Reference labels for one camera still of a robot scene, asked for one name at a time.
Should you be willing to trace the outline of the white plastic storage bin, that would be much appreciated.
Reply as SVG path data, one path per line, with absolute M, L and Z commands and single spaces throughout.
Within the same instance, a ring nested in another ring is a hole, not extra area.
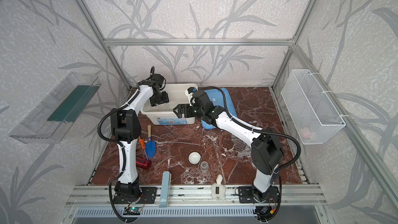
M 186 91 L 190 87 L 198 89 L 196 84 L 168 84 L 164 91 L 169 97 L 169 102 L 157 106 L 151 106 L 148 100 L 141 113 L 148 117 L 154 125 L 186 125 L 194 124 L 195 118 L 178 118 L 173 109 L 179 104 L 189 104 Z

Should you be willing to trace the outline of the blue plastic bin lid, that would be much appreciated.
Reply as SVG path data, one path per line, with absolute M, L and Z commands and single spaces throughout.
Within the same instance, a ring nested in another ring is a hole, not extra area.
M 231 115 L 234 117 L 237 117 L 237 113 L 232 101 L 232 98 L 229 94 L 229 90 L 227 88 L 221 88 L 221 90 L 224 92 L 224 95 L 226 96 L 226 102 L 227 105 L 224 103 L 224 97 L 222 96 L 222 93 L 217 90 L 217 89 L 207 89 L 205 92 L 207 93 L 209 99 L 212 101 L 214 106 L 221 106 L 229 111 Z

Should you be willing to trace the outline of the small white ceramic dish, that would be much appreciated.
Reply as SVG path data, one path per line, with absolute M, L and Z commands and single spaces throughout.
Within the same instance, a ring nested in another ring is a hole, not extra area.
M 198 152 L 192 152 L 188 159 L 191 164 L 198 164 L 201 160 L 201 155 Z

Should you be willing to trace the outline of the small clear plastic cup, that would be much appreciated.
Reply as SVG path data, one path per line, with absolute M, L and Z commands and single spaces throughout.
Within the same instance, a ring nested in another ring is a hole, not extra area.
M 208 173 L 208 171 L 209 171 L 209 164 L 208 164 L 208 162 L 202 161 L 201 164 L 200 164 L 200 170 L 201 170 L 201 172 L 202 172 L 203 174 Z

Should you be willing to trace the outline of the clear test tube rack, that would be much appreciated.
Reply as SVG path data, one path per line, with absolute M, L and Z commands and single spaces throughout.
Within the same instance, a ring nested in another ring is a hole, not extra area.
M 251 148 L 239 138 L 232 136 L 233 150 L 237 152 L 238 157 L 250 157 Z

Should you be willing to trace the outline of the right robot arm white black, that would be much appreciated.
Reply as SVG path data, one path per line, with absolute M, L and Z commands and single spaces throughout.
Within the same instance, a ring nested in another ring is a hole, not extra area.
M 218 90 L 223 98 L 224 106 L 215 106 L 206 89 Z M 225 92 L 214 86 L 197 90 L 193 87 L 186 90 L 188 104 L 179 104 L 173 108 L 178 118 L 198 117 L 207 124 L 227 131 L 243 141 L 251 148 L 251 159 L 257 172 L 252 184 L 252 195 L 255 201 L 265 202 L 271 197 L 271 187 L 280 171 L 293 165 L 301 155 L 301 146 L 297 139 L 287 134 L 273 132 L 250 125 L 233 116 L 227 106 Z M 296 154 L 288 162 L 281 164 L 284 157 L 283 146 L 279 138 L 291 140 L 296 146 Z

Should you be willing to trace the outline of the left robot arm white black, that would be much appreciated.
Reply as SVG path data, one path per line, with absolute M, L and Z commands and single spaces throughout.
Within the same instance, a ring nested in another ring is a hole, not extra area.
M 167 93 L 163 91 L 165 84 L 162 75 L 151 72 L 147 79 L 137 83 L 133 95 L 122 106 L 106 114 L 97 126 L 101 139 L 118 146 L 119 174 L 109 184 L 116 182 L 110 192 L 125 202 L 136 201 L 142 195 L 136 168 L 136 145 L 142 132 L 138 114 L 147 101 L 155 106 L 169 102 Z

